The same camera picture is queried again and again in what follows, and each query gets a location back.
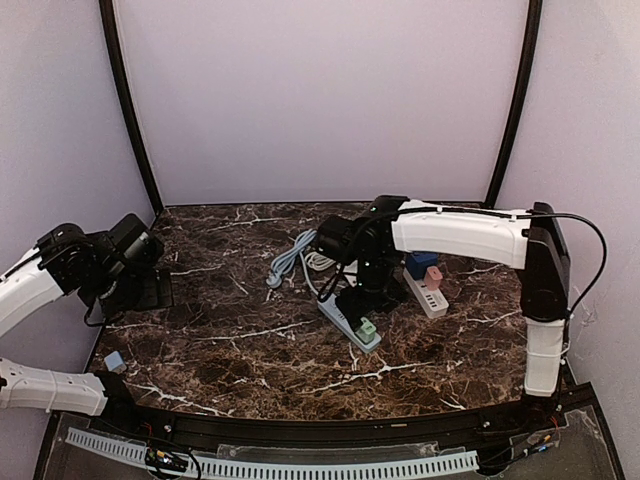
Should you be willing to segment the white power strip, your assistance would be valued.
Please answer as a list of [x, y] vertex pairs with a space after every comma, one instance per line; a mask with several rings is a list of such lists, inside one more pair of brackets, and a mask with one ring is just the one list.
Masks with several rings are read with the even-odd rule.
[[429, 319], [447, 313], [449, 303], [439, 289], [428, 290], [422, 280], [414, 279], [407, 270], [403, 271], [403, 278]]

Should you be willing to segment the dark blue cube plug adapter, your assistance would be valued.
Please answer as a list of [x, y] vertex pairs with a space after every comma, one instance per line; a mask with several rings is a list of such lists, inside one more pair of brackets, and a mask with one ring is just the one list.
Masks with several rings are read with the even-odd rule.
[[438, 265], [439, 255], [433, 252], [413, 252], [407, 255], [405, 268], [414, 280], [423, 280], [431, 266]]

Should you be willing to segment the light blue cube charger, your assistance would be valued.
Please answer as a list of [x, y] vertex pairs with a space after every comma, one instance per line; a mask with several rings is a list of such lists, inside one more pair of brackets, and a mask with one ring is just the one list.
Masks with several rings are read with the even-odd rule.
[[118, 351], [113, 351], [104, 357], [104, 365], [109, 372], [115, 374], [124, 373], [127, 370], [127, 365]]

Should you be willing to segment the green cube charger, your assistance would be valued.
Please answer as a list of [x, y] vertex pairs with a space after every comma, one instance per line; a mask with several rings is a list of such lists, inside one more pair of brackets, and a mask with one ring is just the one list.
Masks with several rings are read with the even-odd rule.
[[376, 326], [371, 323], [362, 323], [355, 331], [355, 335], [363, 345], [379, 342]]

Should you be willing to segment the light blue power strip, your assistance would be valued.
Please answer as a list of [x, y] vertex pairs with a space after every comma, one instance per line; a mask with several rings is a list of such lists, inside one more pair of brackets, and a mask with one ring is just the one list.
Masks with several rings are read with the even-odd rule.
[[[320, 312], [322, 312], [356, 347], [358, 347], [363, 353], [369, 354], [373, 352], [381, 343], [381, 336], [378, 333], [378, 343], [373, 343], [369, 345], [363, 345], [360, 340], [356, 337], [355, 331], [353, 330], [351, 325], [349, 324], [345, 315], [341, 312], [341, 310], [336, 305], [336, 296], [332, 294], [328, 300], [321, 302], [317, 302], [317, 306]], [[362, 317], [360, 319], [360, 325], [362, 323], [371, 323], [368, 318]]]

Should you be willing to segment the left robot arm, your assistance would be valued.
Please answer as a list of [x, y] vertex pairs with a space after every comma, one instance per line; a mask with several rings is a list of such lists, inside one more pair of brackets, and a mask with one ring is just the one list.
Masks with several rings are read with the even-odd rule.
[[[104, 327], [129, 311], [173, 303], [171, 276], [157, 264], [163, 242], [134, 214], [106, 231], [86, 233], [64, 223], [38, 239], [1, 276], [1, 331], [8, 333], [43, 307], [77, 295], [88, 315], [102, 311]], [[66, 373], [2, 359], [1, 406], [99, 417], [131, 394], [114, 372]]]

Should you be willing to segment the pink cube charger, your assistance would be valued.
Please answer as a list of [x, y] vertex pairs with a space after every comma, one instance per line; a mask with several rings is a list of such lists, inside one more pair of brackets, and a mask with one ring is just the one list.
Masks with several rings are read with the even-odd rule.
[[433, 265], [426, 269], [424, 277], [424, 285], [428, 291], [436, 291], [439, 289], [443, 280], [443, 274], [440, 269]]

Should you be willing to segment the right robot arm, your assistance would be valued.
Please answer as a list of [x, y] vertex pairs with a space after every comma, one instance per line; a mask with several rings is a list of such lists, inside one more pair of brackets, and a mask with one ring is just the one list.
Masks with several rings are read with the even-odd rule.
[[317, 247], [341, 267], [357, 265], [356, 283], [326, 285], [319, 300], [335, 296], [351, 330], [370, 311], [394, 308], [393, 273], [405, 254], [433, 252], [502, 264], [517, 270], [520, 310], [527, 324], [524, 393], [554, 395], [568, 323], [571, 260], [561, 228], [563, 214], [543, 202], [529, 210], [444, 206], [382, 195], [356, 219], [328, 217]]

